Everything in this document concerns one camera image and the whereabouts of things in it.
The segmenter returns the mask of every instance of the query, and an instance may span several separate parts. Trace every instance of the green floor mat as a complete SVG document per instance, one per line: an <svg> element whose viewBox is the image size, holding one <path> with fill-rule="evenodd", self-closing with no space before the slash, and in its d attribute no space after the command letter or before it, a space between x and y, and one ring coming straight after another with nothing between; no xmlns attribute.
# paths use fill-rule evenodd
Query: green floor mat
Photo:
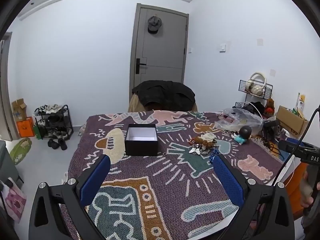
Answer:
<svg viewBox="0 0 320 240"><path fill-rule="evenodd" d="M24 157L31 149L31 144L32 142L30 138L26 137L14 146L14 148L10 152L10 157L13 160L14 165L17 165L24 159Z"/></svg>

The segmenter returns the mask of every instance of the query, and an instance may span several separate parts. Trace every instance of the door handle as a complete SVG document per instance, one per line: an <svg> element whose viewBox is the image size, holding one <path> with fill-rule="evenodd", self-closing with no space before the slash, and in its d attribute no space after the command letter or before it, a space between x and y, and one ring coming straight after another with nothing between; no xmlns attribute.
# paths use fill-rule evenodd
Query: door handle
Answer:
<svg viewBox="0 0 320 240"><path fill-rule="evenodd" d="M136 59L136 74L140 74L140 65L146 66L147 64L140 63L140 59Z"/></svg>

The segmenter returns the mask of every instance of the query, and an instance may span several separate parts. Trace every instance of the door frame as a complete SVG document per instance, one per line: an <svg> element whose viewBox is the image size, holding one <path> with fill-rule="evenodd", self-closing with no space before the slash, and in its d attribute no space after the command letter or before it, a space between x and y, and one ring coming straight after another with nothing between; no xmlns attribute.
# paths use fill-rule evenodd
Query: door frame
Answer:
<svg viewBox="0 0 320 240"><path fill-rule="evenodd" d="M4 34L1 40L3 43L2 58L0 62L0 114L4 115L4 120L6 122L9 137L5 138L9 141L17 140L20 138L15 121L13 119L11 104L9 99L8 90L8 56L9 56L9 46L11 41L12 32L7 32Z"/></svg>
<svg viewBox="0 0 320 240"><path fill-rule="evenodd" d="M186 30L186 38L185 38L185 42L184 42L185 53L184 53L184 57L183 57L181 83L183 83L183 81L184 81L184 71L185 71L185 67L186 67L188 31L189 31L189 14L166 9L166 8L162 8L162 7L137 3L136 14L135 14L135 18L134 18L134 25L133 25L132 45L131 45L129 102L132 97L132 89L134 88L134 73L135 73L135 67L136 67L135 65L136 65L136 50L137 50L137 40L138 40L138 27L139 27L139 19L140 19L140 10L141 9L153 9L153 10L158 10L158 11L164 11L164 12L177 14L177 15L180 15L180 16L187 18L187 30Z"/></svg>

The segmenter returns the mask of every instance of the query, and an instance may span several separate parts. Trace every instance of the black jacket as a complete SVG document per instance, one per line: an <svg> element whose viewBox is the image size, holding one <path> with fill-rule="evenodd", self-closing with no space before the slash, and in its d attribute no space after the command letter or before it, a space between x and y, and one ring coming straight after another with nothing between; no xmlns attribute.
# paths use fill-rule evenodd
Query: black jacket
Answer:
<svg viewBox="0 0 320 240"><path fill-rule="evenodd" d="M172 81L149 80L132 89L146 107L150 103L160 104L162 110L191 111L195 94L184 84Z"/></svg>

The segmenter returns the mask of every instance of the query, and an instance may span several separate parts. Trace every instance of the black box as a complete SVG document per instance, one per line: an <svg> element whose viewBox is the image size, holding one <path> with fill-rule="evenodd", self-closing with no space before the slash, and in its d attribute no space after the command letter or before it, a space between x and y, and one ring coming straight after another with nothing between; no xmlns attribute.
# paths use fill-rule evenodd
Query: black box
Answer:
<svg viewBox="0 0 320 240"><path fill-rule="evenodd" d="M124 140L128 156L157 156L158 134L155 124L129 124Z"/></svg>

